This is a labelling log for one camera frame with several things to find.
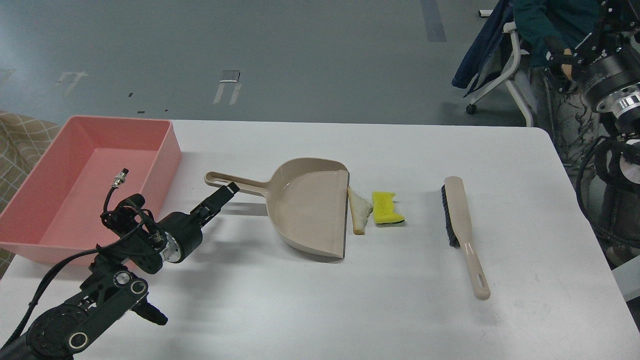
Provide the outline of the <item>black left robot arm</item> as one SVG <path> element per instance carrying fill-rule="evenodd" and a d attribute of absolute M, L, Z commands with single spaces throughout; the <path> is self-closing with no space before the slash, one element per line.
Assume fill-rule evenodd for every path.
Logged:
<path fill-rule="evenodd" d="M 220 184 L 189 213 L 172 212 L 156 221 L 144 208 L 146 200 L 139 193 L 109 209 L 112 194 L 125 183 L 127 175 L 128 169 L 123 169 L 114 178 L 100 215 L 102 224 L 118 239 L 68 256 L 45 274 L 16 330 L 1 347 L 3 360 L 71 360 L 126 312 L 160 326 L 167 323 L 167 317 L 148 301 L 149 283 L 134 274 L 128 262 L 147 274 L 158 273 L 165 263 L 183 262 L 201 245 L 202 228 L 240 189 L 234 182 Z M 80 291 L 30 321 L 55 276 L 73 260 L 85 256 L 94 259 Z"/>

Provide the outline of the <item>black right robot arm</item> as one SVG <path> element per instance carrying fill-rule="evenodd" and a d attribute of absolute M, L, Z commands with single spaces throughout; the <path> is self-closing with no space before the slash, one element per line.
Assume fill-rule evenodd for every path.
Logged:
<path fill-rule="evenodd" d="M 558 93 L 579 91 L 588 108 L 613 120 L 608 136 L 591 142 L 576 180 L 581 187 L 586 166 L 609 187 L 639 196 L 639 2 L 601 0 L 599 18 L 572 53 L 557 39 L 546 38 L 543 69 Z"/>

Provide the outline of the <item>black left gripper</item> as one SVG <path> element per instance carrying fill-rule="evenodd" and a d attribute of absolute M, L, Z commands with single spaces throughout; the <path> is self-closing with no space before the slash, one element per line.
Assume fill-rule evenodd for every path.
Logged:
<path fill-rule="evenodd" d="M 177 211 L 163 218 L 158 223 L 167 239 L 161 253 L 163 260 L 172 264 L 183 262 L 202 243 L 201 221 L 210 221 L 217 216 L 239 191 L 235 182 L 229 182 L 199 203 L 198 218 Z"/>

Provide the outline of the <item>person's bare hand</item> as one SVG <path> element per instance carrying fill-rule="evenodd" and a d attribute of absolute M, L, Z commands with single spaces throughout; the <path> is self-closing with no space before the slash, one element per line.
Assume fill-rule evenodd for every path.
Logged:
<path fill-rule="evenodd" d="M 565 48 L 565 50 L 563 52 L 563 55 L 572 57 L 573 56 L 573 52 L 572 52 L 572 50 L 570 48 Z M 573 80 L 573 66 L 571 64 L 563 63 L 561 65 L 561 70 L 562 70 L 563 74 L 567 77 L 567 79 Z"/>

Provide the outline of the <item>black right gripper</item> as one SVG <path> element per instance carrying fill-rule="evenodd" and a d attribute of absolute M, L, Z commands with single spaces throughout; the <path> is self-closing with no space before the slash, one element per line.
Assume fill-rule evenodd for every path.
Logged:
<path fill-rule="evenodd" d="M 571 54 L 546 37 L 545 75 L 561 94 L 580 91 L 594 112 L 631 113 L 639 109 L 639 53 L 631 43 L 639 38 L 639 2 L 602 0 L 599 11 L 594 30 Z"/>

